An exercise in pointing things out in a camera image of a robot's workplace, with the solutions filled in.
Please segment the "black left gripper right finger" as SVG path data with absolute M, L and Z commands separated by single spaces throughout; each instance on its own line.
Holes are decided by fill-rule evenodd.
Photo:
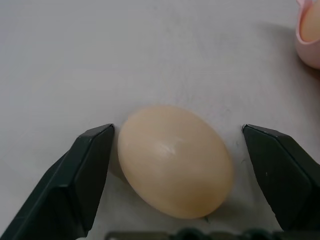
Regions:
M 320 164 L 289 135 L 245 124 L 258 185 L 285 231 L 320 231 Z

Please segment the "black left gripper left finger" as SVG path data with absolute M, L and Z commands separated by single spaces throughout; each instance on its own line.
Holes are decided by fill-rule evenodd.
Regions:
M 42 176 L 0 240 L 77 240 L 93 227 L 105 187 L 115 126 L 79 135 Z

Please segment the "beige egg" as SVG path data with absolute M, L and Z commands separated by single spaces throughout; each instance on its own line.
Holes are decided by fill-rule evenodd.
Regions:
M 320 0 L 315 0 L 306 10 L 300 23 L 300 37 L 304 42 L 320 39 Z
M 117 153 L 135 192 L 175 218 L 209 215 L 233 187 L 233 162 L 220 136 L 176 106 L 150 106 L 132 114 L 120 129 Z

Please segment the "pink egg carton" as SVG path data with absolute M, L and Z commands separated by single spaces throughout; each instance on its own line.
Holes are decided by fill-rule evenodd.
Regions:
M 312 0 L 296 0 L 299 10 L 295 27 L 295 50 L 297 55 L 307 66 L 320 70 L 320 39 L 306 42 L 301 38 L 301 22 L 309 8 L 313 5 Z

